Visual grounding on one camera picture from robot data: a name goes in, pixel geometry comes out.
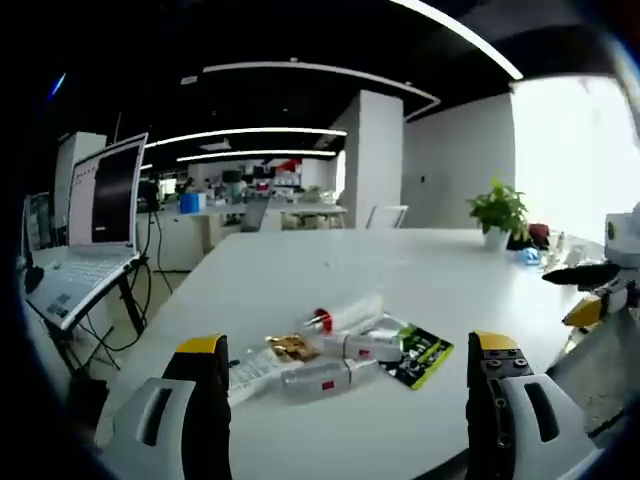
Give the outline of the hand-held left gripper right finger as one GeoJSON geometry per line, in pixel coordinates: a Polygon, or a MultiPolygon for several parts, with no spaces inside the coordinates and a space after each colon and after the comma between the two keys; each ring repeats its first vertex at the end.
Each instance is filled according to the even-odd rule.
{"type": "Polygon", "coordinates": [[[469,334],[467,387],[468,479],[577,479],[602,453],[582,409],[506,335],[469,334]]]}

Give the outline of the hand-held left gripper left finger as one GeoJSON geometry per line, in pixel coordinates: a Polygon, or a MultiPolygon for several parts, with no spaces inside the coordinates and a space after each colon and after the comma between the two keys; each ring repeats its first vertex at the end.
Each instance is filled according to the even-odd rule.
{"type": "Polygon", "coordinates": [[[229,479],[229,387],[224,334],[182,343],[117,410],[100,461],[113,479],[229,479]]]}

